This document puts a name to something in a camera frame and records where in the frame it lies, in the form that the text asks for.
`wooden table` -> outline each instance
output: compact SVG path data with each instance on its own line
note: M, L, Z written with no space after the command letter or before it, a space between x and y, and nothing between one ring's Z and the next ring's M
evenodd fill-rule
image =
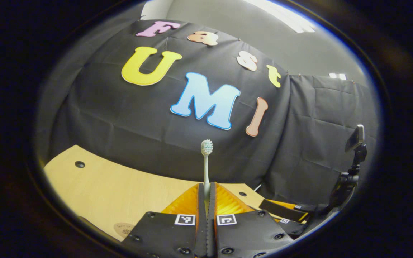
M77 167L77 161L85 166ZM124 238L114 230L116 223L136 225L145 212L161 212L199 183L128 168L77 145L56 156L44 171L59 197L77 216L120 241ZM256 209L264 199L244 183L221 185Z

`yellow letter u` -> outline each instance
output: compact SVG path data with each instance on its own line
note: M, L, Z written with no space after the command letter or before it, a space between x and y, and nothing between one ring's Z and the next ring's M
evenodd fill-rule
M176 61L182 58L182 56L175 52L164 51L162 52L163 59L157 65L153 72L144 74L139 72L139 68L143 62L151 55L157 53L157 49L147 46L137 47L133 56L128 59L122 68L122 77L124 80L134 83L136 85L152 85L165 76L168 69Z

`toothbrush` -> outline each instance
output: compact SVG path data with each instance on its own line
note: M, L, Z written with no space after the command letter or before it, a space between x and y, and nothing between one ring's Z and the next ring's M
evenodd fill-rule
M213 142L206 139L202 142L200 150L203 154L203 160L205 163L205 172L203 177L203 189L205 194L205 201L210 198L210 180L208 179L208 155L213 152Z

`black cloth backdrop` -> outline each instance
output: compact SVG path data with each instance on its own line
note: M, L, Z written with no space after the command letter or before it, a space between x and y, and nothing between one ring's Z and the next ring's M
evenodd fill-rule
M36 124L36 148L44 163L73 145L103 158L157 175L203 180L200 143L213 141L210 180L262 183L267 198L306 204L326 204L339 175L351 165L353 152L343 148L357 124L366 130L368 155L374 155L378 117L372 89L329 77L290 76L259 50L237 38L205 26L180 23L154 37L135 34L155 20L114 17L87 33L54 67L43 85ZM219 36L216 46L191 42L195 31ZM121 76L139 46L156 48L140 71L150 73L163 51L182 55L165 77L149 86L133 85ZM257 57L257 71L238 64L240 51ZM266 65L281 74L273 86ZM241 91L231 113L230 130L170 112L184 90L187 72L205 75L210 93L224 84ZM259 135L245 133L257 98L269 104ZM370 158L362 165L367 168ZM362 170L361 178L366 175Z

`letter m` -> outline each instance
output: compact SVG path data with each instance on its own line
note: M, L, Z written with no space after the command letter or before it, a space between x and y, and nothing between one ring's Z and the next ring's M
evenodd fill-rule
M212 126L229 130L232 125L230 117L235 99L240 91L231 85L223 85L213 94L210 94L207 78L195 72L186 74L187 84L177 104L172 105L171 112L180 116L190 116L192 111L189 105L194 100L195 118L202 119L212 108L213 114L206 121Z

